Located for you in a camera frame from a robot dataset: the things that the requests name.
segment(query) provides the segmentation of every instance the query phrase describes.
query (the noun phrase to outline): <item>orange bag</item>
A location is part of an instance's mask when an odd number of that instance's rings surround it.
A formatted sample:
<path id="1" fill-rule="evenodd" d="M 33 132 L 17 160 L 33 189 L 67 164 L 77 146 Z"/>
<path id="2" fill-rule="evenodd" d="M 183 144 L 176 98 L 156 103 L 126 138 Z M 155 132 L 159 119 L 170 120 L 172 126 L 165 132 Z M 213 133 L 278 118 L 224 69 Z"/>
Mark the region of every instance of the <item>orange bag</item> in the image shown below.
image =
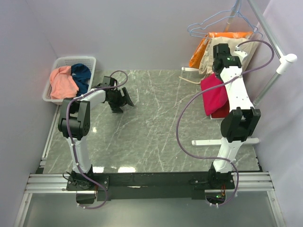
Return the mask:
<path id="1" fill-rule="evenodd" d="M 195 50 L 193 56 L 191 57 L 189 61 L 189 67 L 198 69 L 200 66 L 200 62 L 202 60 L 202 57 L 204 55 L 205 49 L 207 47 L 207 44 L 209 42 L 209 38 L 215 38 L 215 37 L 228 37 L 228 38 L 234 38 L 234 39 L 239 39 L 239 38 L 246 38 L 249 39 L 250 36 L 252 35 L 252 32 L 209 32 L 208 35 L 203 38 Z"/>

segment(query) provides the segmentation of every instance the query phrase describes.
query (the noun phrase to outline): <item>white wall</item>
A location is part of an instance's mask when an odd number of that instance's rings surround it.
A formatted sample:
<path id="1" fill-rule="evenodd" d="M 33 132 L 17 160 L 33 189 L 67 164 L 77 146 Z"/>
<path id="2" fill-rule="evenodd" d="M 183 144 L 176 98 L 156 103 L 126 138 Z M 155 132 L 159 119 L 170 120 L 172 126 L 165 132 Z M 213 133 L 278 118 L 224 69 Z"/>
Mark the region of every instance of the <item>white wall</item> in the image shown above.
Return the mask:
<path id="1" fill-rule="evenodd" d="M 187 26 L 230 9 L 236 0 L 27 1 L 59 56 L 93 55 L 99 69 L 180 69 L 200 42 Z M 269 0 L 257 2 L 264 10 Z M 249 9 L 244 0 L 242 12 L 256 24 Z M 231 30 L 250 30 L 240 20 Z M 225 23 L 208 31 L 223 31 Z"/>
<path id="2" fill-rule="evenodd" d="M 303 25 L 302 1 L 272 0 L 265 12 L 272 31 L 285 53 L 295 53 L 298 62 L 272 87 L 259 105 L 262 116 L 254 133 L 261 139 L 256 146 L 259 161 L 272 177 L 276 194 L 289 227 L 303 223 Z M 269 58 L 261 46 L 251 67 Z M 274 63 L 247 78 L 251 97 L 256 97 L 278 66 Z"/>
<path id="3" fill-rule="evenodd" d="M 0 220 L 12 226 L 55 106 L 42 100 L 55 54 L 23 0 L 0 7 Z"/>

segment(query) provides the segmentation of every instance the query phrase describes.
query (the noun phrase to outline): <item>pink towel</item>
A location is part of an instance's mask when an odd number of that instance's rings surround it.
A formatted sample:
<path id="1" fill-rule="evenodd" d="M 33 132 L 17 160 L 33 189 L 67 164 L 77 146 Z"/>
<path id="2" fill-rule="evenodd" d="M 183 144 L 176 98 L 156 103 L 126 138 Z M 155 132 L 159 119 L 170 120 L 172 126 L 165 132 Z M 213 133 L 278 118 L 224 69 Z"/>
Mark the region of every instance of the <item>pink towel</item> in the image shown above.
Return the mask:
<path id="1" fill-rule="evenodd" d="M 211 76 L 203 79 L 201 81 L 202 91 L 210 87 L 222 84 L 223 82 L 219 80 L 213 73 Z M 225 105 L 228 101 L 228 96 L 225 86 L 215 88 L 210 91 L 206 91 L 202 94 L 204 110 L 207 116 L 214 113 L 216 110 Z"/>
<path id="2" fill-rule="evenodd" d="M 74 98 L 79 90 L 71 76 L 71 66 L 62 66 L 52 71 L 49 81 L 52 85 L 51 99 Z"/>

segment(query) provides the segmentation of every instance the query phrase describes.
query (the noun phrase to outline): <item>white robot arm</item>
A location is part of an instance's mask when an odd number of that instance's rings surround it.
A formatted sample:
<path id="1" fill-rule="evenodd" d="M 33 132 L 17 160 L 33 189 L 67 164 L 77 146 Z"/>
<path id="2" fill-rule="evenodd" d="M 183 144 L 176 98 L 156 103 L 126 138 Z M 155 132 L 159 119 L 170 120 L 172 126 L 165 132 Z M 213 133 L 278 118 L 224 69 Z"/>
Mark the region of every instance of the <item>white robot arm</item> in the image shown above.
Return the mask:
<path id="1" fill-rule="evenodd" d="M 117 81 L 111 77 L 104 77 L 103 82 L 98 84 L 95 88 L 100 87 L 113 87 L 117 84 Z M 123 110 L 120 108 L 125 104 L 134 106 L 132 103 L 126 88 L 122 88 L 124 96 L 122 96 L 121 91 L 118 89 L 104 89 L 97 90 L 90 96 L 82 99 L 81 101 L 73 102 L 70 108 L 70 114 L 78 113 L 77 116 L 70 116 L 69 123 L 72 138 L 74 140 L 74 146 L 76 146 L 76 154 L 79 161 L 80 168 L 84 174 L 92 174 L 92 164 L 89 159 L 89 153 L 87 148 L 86 137 L 90 128 L 90 110 L 93 109 L 99 103 L 108 102 L 113 113 L 123 113 Z M 67 132 L 66 127 L 66 111 L 71 98 L 66 98 L 63 100 L 58 128 L 59 131 L 63 133 L 63 136 L 66 138 L 67 142 L 70 145 L 71 156 L 73 161 L 72 173 L 79 174 L 78 167 L 75 162 L 75 157 L 73 153 L 73 147 L 71 139 Z"/>
<path id="2" fill-rule="evenodd" d="M 221 123 L 221 147 L 218 157 L 233 161 L 237 152 L 248 136 L 251 136 L 261 116 L 259 109 L 254 109 L 243 81 L 241 62 L 247 54 L 243 51 L 235 51 L 230 54 L 228 44 L 219 44 L 214 47 L 213 71 L 216 76 L 228 82 L 234 77 L 239 77 L 225 85 L 230 113 Z M 228 173 L 232 166 L 224 160 L 215 160 L 216 172 Z"/>

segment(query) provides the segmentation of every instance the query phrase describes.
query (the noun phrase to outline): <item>gray marble surface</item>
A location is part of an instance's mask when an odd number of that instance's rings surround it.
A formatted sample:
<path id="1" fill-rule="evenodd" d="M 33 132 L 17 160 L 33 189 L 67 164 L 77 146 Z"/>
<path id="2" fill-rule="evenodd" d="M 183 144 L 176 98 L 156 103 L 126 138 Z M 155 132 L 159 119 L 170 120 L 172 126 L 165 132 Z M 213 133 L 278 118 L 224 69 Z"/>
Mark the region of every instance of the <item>gray marble surface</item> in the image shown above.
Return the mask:
<path id="1" fill-rule="evenodd" d="M 176 140 L 180 112 L 197 92 L 199 85 L 179 78 L 199 81 L 198 74 L 180 70 L 131 70 L 125 85 L 135 107 L 124 106 L 123 114 L 111 113 L 107 103 L 91 111 L 91 129 L 87 138 L 89 157 L 95 172 L 170 172 L 207 171 L 212 160 L 186 155 Z M 102 82 L 111 71 L 95 72 L 93 85 Z M 119 82 L 123 74 L 114 76 Z M 219 147 L 193 147 L 191 140 L 220 139 L 220 120 L 205 115 L 202 98 L 187 109 L 180 123 L 180 140 L 191 153 L 217 156 Z M 252 146 L 242 146 L 236 156 L 241 171 L 259 170 Z M 71 171 L 69 146 L 55 125 L 44 173 Z"/>

